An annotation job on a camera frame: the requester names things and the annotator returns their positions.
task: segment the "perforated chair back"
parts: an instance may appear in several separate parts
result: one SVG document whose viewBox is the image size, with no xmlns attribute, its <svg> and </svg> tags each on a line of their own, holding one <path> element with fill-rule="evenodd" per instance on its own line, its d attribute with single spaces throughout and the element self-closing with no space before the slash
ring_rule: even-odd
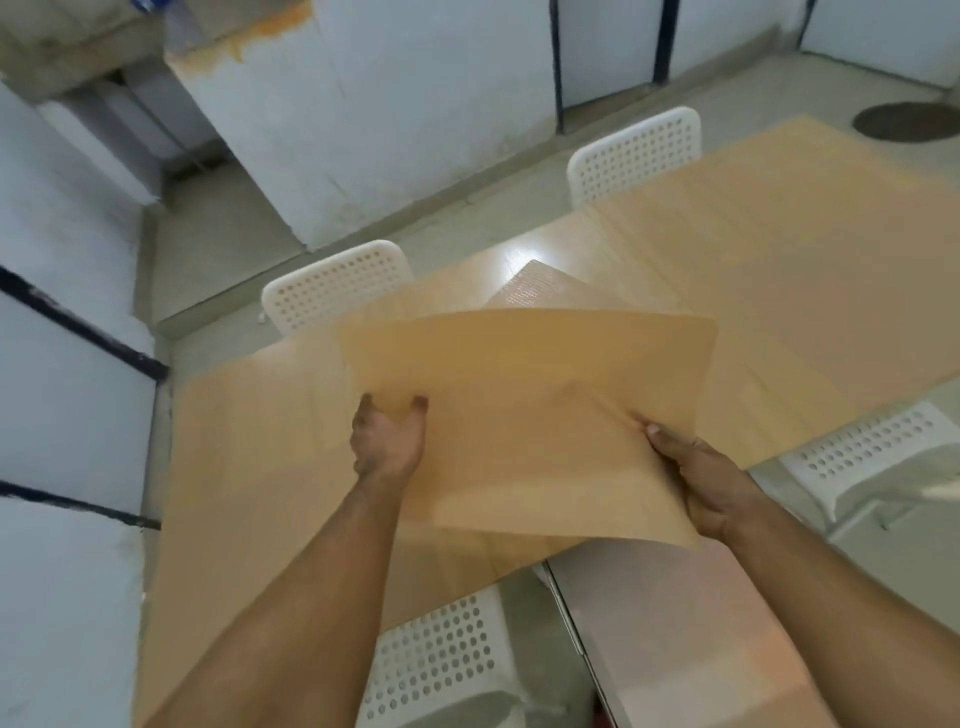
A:
<svg viewBox="0 0 960 728">
<path fill-rule="evenodd" d="M 578 149 L 566 166 L 580 207 L 700 158 L 700 115 L 677 107 Z"/>
<path fill-rule="evenodd" d="M 932 449 L 960 445 L 960 427 L 928 401 L 863 418 L 780 456 L 831 521 L 853 486 Z"/>
<path fill-rule="evenodd" d="M 495 586 L 380 635 L 357 727 L 405 725 L 489 692 L 529 702 Z"/>
<path fill-rule="evenodd" d="M 271 281 L 260 300 L 274 326 L 288 336 L 304 324 L 336 318 L 413 279 L 397 245 L 373 240 Z"/>
</svg>

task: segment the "dark metal frame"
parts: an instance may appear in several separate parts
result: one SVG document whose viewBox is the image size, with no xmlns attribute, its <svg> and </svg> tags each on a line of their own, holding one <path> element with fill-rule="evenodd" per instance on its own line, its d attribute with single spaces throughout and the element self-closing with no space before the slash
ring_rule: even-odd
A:
<svg viewBox="0 0 960 728">
<path fill-rule="evenodd" d="M 157 383 L 163 381 L 170 374 L 170 368 L 163 362 L 157 361 L 145 353 L 140 353 L 123 342 L 117 341 L 109 334 L 91 326 L 59 305 L 43 291 L 2 265 L 0 265 L 0 291 L 29 306 L 51 321 L 60 324 L 95 347 L 102 349 L 111 356 L 115 356 L 125 364 L 129 364 Z"/>
</svg>

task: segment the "stain on wall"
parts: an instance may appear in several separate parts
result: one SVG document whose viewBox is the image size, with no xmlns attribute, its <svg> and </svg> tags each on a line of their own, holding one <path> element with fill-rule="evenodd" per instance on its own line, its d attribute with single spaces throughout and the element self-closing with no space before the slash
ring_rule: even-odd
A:
<svg viewBox="0 0 960 728">
<path fill-rule="evenodd" d="M 223 59 L 230 58 L 242 63 L 244 53 L 251 45 L 290 33 L 313 20 L 313 16 L 313 2 L 306 0 L 260 20 L 250 28 L 231 33 L 205 48 L 191 51 L 183 56 L 168 53 L 166 60 L 178 75 L 208 75 Z"/>
</svg>

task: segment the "finger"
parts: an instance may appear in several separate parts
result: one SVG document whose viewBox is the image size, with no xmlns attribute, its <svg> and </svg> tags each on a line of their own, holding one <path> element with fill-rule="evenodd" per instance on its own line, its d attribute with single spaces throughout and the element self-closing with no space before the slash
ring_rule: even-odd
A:
<svg viewBox="0 0 960 728">
<path fill-rule="evenodd" d="M 654 423 L 644 427 L 647 439 L 663 457 L 668 457 L 679 465 L 683 465 L 696 448 L 691 443 L 685 443 L 673 435 L 667 433 L 660 425 Z"/>
<path fill-rule="evenodd" d="M 375 407 L 373 406 L 373 395 L 370 392 L 365 392 L 364 396 L 360 398 L 360 406 L 357 407 L 357 412 L 353 415 L 353 429 L 362 427 L 367 423 L 371 412 Z"/>
<path fill-rule="evenodd" d="M 410 402 L 410 412 L 407 420 L 413 421 L 419 427 L 426 426 L 426 413 L 430 408 L 430 400 L 425 395 L 416 395 Z"/>
</svg>

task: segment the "white panel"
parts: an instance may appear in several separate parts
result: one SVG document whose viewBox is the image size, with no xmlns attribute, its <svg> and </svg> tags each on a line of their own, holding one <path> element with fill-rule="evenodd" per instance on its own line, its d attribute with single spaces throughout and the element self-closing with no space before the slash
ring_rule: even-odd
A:
<svg viewBox="0 0 960 728">
<path fill-rule="evenodd" d="M 0 294 L 0 479 L 139 513 L 152 379 Z"/>
<path fill-rule="evenodd" d="M 819 0 L 803 48 L 951 87 L 960 78 L 960 3 Z"/>
<path fill-rule="evenodd" d="M 547 0 L 329 0 L 312 12 L 279 35 L 168 60 L 306 246 L 553 135 Z"/>
<path fill-rule="evenodd" d="M 130 725 L 142 538 L 95 514 L 0 498 L 0 725 Z"/>
<path fill-rule="evenodd" d="M 139 352 L 131 314 L 142 207 L 0 85 L 0 265 Z"/>
<path fill-rule="evenodd" d="M 564 108 L 654 80 L 663 0 L 560 0 Z"/>
<path fill-rule="evenodd" d="M 677 78 L 771 29 L 795 30 L 803 18 L 804 0 L 683 0 L 670 77 Z"/>
</svg>

